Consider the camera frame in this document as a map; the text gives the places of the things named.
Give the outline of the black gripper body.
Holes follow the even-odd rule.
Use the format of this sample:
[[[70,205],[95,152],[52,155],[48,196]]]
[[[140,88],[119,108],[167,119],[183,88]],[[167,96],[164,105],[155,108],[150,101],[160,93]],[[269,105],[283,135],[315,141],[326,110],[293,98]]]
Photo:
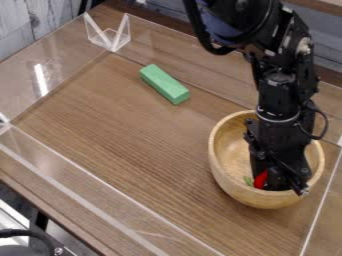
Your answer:
[[[267,168],[277,166],[299,177],[310,177],[311,169],[305,156],[305,150],[311,143],[313,116],[301,115],[293,120],[267,121],[246,118],[246,133],[249,150],[263,151],[267,155]]]

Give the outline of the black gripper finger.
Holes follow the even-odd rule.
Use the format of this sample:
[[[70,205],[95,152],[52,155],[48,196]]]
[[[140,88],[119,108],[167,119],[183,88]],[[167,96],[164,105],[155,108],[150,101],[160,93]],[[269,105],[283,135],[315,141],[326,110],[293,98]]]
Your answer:
[[[267,191],[293,190],[298,196],[307,195],[310,191],[306,181],[297,174],[277,166],[267,168],[265,189]]]
[[[253,170],[253,178],[257,178],[267,169],[267,155],[263,151],[250,150],[250,164]]]

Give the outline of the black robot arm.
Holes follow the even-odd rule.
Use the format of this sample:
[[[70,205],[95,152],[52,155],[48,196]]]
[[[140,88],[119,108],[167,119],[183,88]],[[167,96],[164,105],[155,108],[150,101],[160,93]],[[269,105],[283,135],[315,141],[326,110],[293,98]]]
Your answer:
[[[255,116],[245,121],[254,187],[309,193],[306,147],[325,137],[313,101],[319,77],[310,29],[282,0],[183,0],[194,33],[214,55],[243,52],[258,90]]]

